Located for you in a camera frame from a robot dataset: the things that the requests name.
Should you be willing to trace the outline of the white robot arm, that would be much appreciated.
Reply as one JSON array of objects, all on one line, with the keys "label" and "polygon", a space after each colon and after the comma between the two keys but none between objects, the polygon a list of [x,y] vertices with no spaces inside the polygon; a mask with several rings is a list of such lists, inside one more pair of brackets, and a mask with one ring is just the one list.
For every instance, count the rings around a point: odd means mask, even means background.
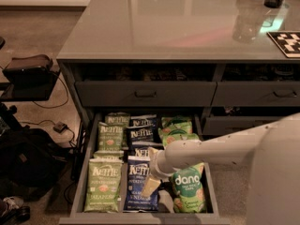
[{"label": "white robot arm", "polygon": [[300,113],[215,139],[151,149],[148,197],[160,181],[201,162],[249,166],[247,225],[300,225]]}]

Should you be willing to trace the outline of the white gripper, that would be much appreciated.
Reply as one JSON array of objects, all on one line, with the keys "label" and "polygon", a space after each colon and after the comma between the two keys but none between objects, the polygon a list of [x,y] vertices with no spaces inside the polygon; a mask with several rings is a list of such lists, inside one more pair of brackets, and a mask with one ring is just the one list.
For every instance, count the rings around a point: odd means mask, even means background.
[{"label": "white gripper", "polygon": [[157,150],[149,147],[148,154],[150,157],[150,173],[145,179],[141,195],[145,198],[150,197],[159,187],[160,180],[170,177],[174,173],[174,169],[167,163],[164,150]]}]

